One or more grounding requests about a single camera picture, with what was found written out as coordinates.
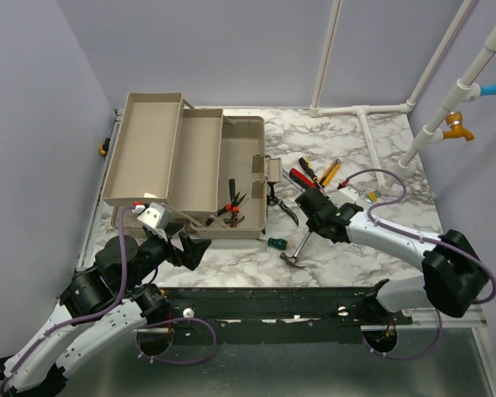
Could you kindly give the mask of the yellow black screwdriver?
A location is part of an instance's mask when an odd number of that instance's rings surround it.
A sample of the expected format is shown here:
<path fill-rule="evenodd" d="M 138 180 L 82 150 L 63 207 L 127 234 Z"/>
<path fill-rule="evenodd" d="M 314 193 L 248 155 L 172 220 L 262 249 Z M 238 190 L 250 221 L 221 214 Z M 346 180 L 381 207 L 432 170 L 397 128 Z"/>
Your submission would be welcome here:
<path fill-rule="evenodd" d="M 298 163 L 300 164 L 303 171 L 309 176 L 314 184 L 318 184 L 318 177 L 314 172 L 310 162 L 305 157 L 300 157 L 298 159 Z"/>

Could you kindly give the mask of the beige plastic tool box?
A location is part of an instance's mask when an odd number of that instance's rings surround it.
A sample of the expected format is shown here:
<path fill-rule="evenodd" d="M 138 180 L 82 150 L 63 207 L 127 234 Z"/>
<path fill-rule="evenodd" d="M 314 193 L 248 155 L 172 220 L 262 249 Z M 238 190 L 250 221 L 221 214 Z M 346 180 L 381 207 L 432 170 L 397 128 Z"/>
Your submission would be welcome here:
<path fill-rule="evenodd" d="M 211 239 L 256 239 L 265 230 L 268 182 L 282 162 L 265 150 L 265 120 L 193 108 L 181 93 L 129 93 L 114 142 L 102 200 L 122 209 L 160 203 L 191 232 Z M 228 180 L 246 194 L 237 227 L 210 216 L 230 202 Z"/>

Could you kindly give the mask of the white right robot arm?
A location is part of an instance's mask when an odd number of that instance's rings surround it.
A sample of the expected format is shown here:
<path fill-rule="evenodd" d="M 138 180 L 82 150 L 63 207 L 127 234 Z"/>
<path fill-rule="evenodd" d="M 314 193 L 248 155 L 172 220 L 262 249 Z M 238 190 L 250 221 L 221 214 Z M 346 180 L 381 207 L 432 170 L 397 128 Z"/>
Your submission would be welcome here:
<path fill-rule="evenodd" d="M 336 205 L 317 189 L 304 191 L 295 202 L 308 229 L 320 237 L 374 248 L 420 271 L 405 280 L 381 280 L 367 292 L 356 312 L 369 322 L 381 324 L 393 313 L 424 308 L 461 318 L 489 282 L 473 247 L 458 231 L 420 233 L 374 218 L 355 203 Z"/>

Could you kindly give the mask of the large black-handled claw hammer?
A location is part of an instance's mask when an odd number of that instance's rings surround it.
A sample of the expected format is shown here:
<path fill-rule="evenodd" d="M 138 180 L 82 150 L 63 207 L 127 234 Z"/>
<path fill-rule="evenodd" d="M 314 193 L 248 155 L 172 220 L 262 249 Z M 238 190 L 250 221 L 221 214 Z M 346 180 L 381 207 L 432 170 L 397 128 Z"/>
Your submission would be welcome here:
<path fill-rule="evenodd" d="M 301 242 L 299 243 L 298 247 L 294 251 L 294 253 L 291 256 L 288 256 L 285 252 L 282 252 L 279 255 L 279 258 L 289 267 L 295 268 L 295 269 L 303 269 L 302 265 L 298 264 L 298 258 L 303 250 L 303 248 L 306 246 L 310 236 L 312 235 L 312 231 L 309 231 L 305 234 Z"/>

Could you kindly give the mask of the yellow utility knife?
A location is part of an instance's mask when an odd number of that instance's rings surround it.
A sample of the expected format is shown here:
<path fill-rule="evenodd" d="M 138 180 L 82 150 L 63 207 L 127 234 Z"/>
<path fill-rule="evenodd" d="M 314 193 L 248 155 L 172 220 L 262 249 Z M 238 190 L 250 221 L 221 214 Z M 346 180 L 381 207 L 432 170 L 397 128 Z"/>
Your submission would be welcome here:
<path fill-rule="evenodd" d="M 320 178 L 319 182 L 320 184 L 325 187 L 327 186 L 331 180 L 333 179 L 334 175 L 336 172 L 339 170 L 341 166 L 341 160 L 340 159 L 335 159 L 325 170 L 323 173 L 322 177 Z"/>

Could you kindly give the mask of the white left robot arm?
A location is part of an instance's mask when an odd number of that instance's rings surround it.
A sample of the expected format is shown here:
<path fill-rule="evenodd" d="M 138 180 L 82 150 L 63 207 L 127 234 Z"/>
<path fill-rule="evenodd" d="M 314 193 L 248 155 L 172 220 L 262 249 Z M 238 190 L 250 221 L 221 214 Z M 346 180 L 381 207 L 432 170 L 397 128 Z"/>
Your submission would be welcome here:
<path fill-rule="evenodd" d="M 36 335 L 0 358 L 0 395 L 56 396 L 83 361 L 121 335 L 172 323 L 169 299 L 145 277 L 165 262 L 195 270 L 212 244 L 179 237 L 181 247 L 153 233 L 143 243 L 124 232 L 109 240 L 74 274 Z"/>

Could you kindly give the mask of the red black utility tool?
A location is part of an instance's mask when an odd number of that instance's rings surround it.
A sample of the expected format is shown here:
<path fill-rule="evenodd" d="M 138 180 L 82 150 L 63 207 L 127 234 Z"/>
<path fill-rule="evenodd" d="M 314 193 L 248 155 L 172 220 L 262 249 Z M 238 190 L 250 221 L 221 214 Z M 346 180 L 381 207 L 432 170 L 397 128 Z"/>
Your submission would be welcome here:
<path fill-rule="evenodd" d="M 289 175 L 292 177 L 292 179 L 300 184 L 304 189 L 309 189 L 309 188 L 314 188 L 314 189 L 320 189 L 320 186 L 318 184 L 314 184 L 305 174 L 302 172 L 298 171 L 295 168 L 292 168 L 289 171 Z"/>

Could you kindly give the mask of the orange black pliers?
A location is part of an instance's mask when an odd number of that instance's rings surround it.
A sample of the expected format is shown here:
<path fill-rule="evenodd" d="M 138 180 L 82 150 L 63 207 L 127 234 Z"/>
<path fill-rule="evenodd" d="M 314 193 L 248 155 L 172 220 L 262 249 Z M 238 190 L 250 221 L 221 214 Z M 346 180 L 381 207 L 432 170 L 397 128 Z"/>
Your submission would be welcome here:
<path fill-rule="evenodd" d="M 220 221 L 220 216 L 225 213 L 229 213 L 230 217 L 226 220 L 222 220 L 222 222 L 227 227 L 237 227 L 240 222 L 244 220 L 245 217 L 239 218 L 240 206 L 243 202 L 246 194 L 241 194 L 236 191 L 236 180 L 229 179 L 228 180 L 228 190 L 230 202 L 227 203 L 223 208 L 219 209 L 216 216 L 210 216 L 206 221 L 207 226 L 211 226 L 214 222 Z"/>

